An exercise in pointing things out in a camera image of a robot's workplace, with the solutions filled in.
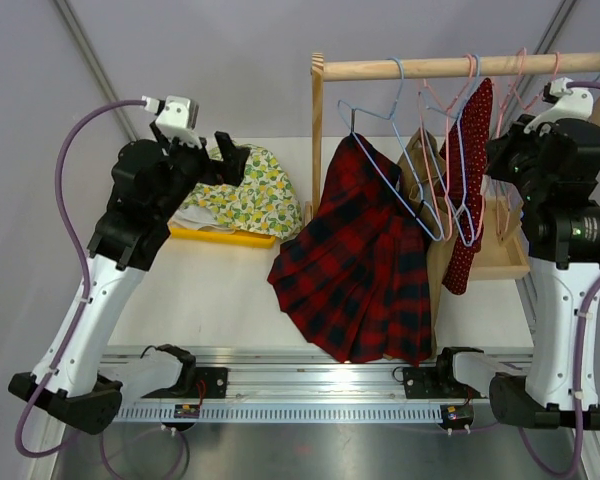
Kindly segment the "lemon print skirt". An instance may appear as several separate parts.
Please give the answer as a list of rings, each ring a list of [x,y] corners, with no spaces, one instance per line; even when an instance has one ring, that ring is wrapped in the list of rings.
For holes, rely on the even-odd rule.
[[[303,227],[302,207],[288,174],[271,151],[253,144],[246,147],[250,156],[239,186],[198,184],[179,209],[208,208],[221,225],[234,231],[281,240],[295,236]]]

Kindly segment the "red white polka-dot skirt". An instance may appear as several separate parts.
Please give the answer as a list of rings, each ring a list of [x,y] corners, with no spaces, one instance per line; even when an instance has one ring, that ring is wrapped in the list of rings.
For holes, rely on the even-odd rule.
[[[457,235],[451,261],[443,279],[443,285],[455,295],[465,293],[474,257],[481,250],[484,217],[482,181],[487,163],[486,142],[489,138],[492,109],[493,83],[486,78],[470,96],[462,118],[466,172],[469,182],[467,205],[472,211],[475,226],[480,226],[480,233],[472,247],[465,247],[459,234]],[[452,175],[450,196],[457,201],[460,199],[462,186],[459,167],[460,153],[455,125],[450,133],[450,145]],[[444,144],[441,151],[444,159],[445,148]]]

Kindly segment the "tan brown skirt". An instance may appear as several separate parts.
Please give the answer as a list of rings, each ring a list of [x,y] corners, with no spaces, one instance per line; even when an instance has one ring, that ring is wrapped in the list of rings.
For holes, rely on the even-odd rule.
[[[438,152],[435,137],[427,130],[418,129],[410,138],[406,152],[402,153],[398,166],[402,170],[401,196],[419,215],[434,239],[424,233],[426,267],[429,282],[431,314],[431,350],[437,353],[436,323],[439,313],[443,279],[447,273],[457,228],[449,217],[449,208],[443,194],[435,194],[441,185],[446,163]]]

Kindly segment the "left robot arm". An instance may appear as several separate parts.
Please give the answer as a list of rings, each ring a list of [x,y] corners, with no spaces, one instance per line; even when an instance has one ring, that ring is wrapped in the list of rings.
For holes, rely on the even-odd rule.
[[[216,132],[220,158],[205,146],[139,140],[118,153],[105,214],[87,246],[87,274],[54,342],[31,372],[15,374],[10,393],[86,434],[103,432],[119,410],[161,393],[185,397],[200,378],[189,351],[165,344],[101,373],[99,365],[125,305],[170,236],[169,222],[199,184],[237,186],[251,153]]]

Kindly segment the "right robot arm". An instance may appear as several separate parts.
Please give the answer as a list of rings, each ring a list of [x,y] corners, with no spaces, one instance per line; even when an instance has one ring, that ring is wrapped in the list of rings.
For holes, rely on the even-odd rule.
[[[496,420],[528,429],[600,431],[593,373],[600,296],[600,126],[524,114],[486,145],[490,177],[522,200],[537,320],[527,372],[483,351],[447,347],[429,367],[406,367],[410,400],[486,397]]]

